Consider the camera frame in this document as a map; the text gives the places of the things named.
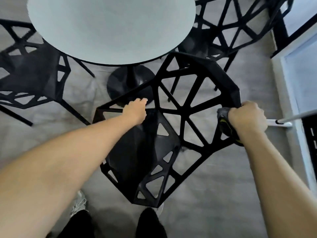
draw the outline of black chair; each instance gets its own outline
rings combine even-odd
[[[0,19],[2,25],[15,43],[0,52],[0,68],[9,74],[0,79],[0,111],[11,117],[32,126],[32,122],[15,114],[2,105],[26,109],[40,104],[55,101],[73,114],[84,124],[90,123],[63,100],[65,82],[71,72],[68,57],[48,44],[28,41],[36,30],[31,23]],[[13,27],[28,28],[29,31],[19,37]],[[12,52],[19,50],[20,55]],[[79,60],[75,61],[83,67],[91,76],[94,74]]]
[[[224,9],[220,16],[217,25],[212,24],[208,20],[204,19],[206,6],[208,3],[215,0],[197,0],[196,6],[200,6],[199,14],[196,14],[195,25],[197,27],[192,28],[185,40],[178,46],[180,52],[189,53],[195,56],[208,58],[211,60],[218,61],[222,58],[228,58],[227,63],[224,67],[224,71],[227,72],[231,63],[235,59],[238,51],[248,45],[251,45],[259,41],[265,34],[267,34],[276,24],[276,16],[281,6],[287,2],[288,8],[282,14],[282,17],[287,15],[291,11],[294,0],[266,0],[263,5],[260,5],[261,0],[255,0],[250,6],[249,10],[242,15],[240,4],[238,0],[225,0]],[[224,24],[225,17],[228,12],[230,4],[234,4],[237,21]],[[256,33],[252,28],[248,26],[248,22],[256,18],[265,9],[272,9],[270,18],[262,30]],[[235,35],[231,43],[227,43],[223,31],[236,28]],[[237,38],[241,32],[245,32],[250,38],[243,44],[237,43]],[[176,77],[174,84],[171,89],[171,94],[174,94],[176,86],[178,84],[179,77]]]
[[[167,71],[173,58],[178,62],[189,64],[187,68],[180,68],[174,71]],[[180,106],[172,94],[163,85],[162,80],[177,76],[196,74],[197,78],[189,91],[184,105]],[[206,102],[191,107],[200,86],[205,78],[210,78],[216,84],[221,94]],[[104,112],[121,113],[122,109],[111,108],[112,105],[133,97],[139,91],[152,88],[155,108],[146,109],[147,117],[144,122],[130,129],[114,146],[101,164],[101,171],[121,191],[121,193],[133,204],[159,207],[162,202],[209,156],[214,152],[223,149],[234,143],[233,139],[221,139],[221,132],[217,126],[212,143],[209,144],[190,118],[190,115],[205,109],[221,104],[224,107],[240,107],[240,91],[227,74],[218,66],[215,61],[198,58],[189,54],[172,52],[167,56],[164,63],[154,79],[142,84],[129,93],[97,108],[93,123],[105,120]],[[162,101],[159,99],[159,87],[171,99],[176,109],[162,108]],[[166,119],[166,114],[179,115],[180,134],[172,128]],[[185,122],[196,133],[203,146],[184,140]],[[157,135],[159,124],[162,124],[168,136]],[[173,168],[180,150],[191,149],[201,154],[201,157],[187,170],[180,175]],[[170,160],[164,158],[170,152]],[[151,174],[157,166],[161,171]],[[146,185],[159,178],[164,178],[157,196],[154,196]],[[174,184],[165,190],[166,182],[172,177]]]

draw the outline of forearm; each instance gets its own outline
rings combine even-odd
[[[264,132],[240,132],[269,237],[315,237],[317,203]]]
[[[25,237],[45,237],[82,184],[133,126],[124,116],[90,125],[50,140],[5,167],[0,172],[3,236],[18,237],[21,233],[14,233],[18,226]]]

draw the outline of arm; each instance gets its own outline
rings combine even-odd
[[[45,237],[76,192],[117,141],[145,119],[146,99],[130,102],[121,116],[42,144],[0,172],[2,237]]]
[[[265,134],[263,110],[246,102],[229,121],[248,153],[269,237],[316,237],[317,200]]]

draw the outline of chair leg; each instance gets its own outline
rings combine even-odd
[[[78,60],[77,58],[73,58],[83,69],[85,69],[92,77],[95,77],[92,71],[90,71],[83,63],[82,61]]]
[[[180,79],[180,76],[175,78],[174,83],[173,83],[173,86],[172,86],[172,89],[171,89],[171,95],[173,95],[173,94],[174,94],[175,89],[176,89],[176,86],[177,86],[177,84],[178,84],[178,82],[179,82],[179,79]]]
[[[11,110],[3,107],[2,105],[0,105],[0,111],[4,112],[5,114],[7,114],[9,116],[11,116],[12,118],[15,118],[15,119],[21,121],[22,123],[25,123],[26,125],[28,125],[30,127],[32,127],[32,125],[33,125],[33,123],[30,122],[29,120],[25,119],[24,117],[21,117],[20,115],[12,112]]]
[[[79,119],[81,122],[83,122],[85,125],[90,125],[89,123],[83,116],[79,114],[75,109],[73,109],[72,106],[70,106],[68,103],[66,103],[65,100],[61,100],[58,102],[60,105],[62,105],[68,112],[70,112],[72,115],[74,115],[77,119]]]
[[[235,53],[232,53],[229,55],[229,59],[228,59],[228,62],[226,63],[226,66],[224,66],[224,71],[227,72],[230,65],[232,64],[233,60],[235,59],[236,55],[237,55],[238,51],[236,51]]]

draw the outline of white tabletop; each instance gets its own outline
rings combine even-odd
[[[29,0],[31,22],[58,50],[97,64],[160,57],[190,32],[194,0]]]

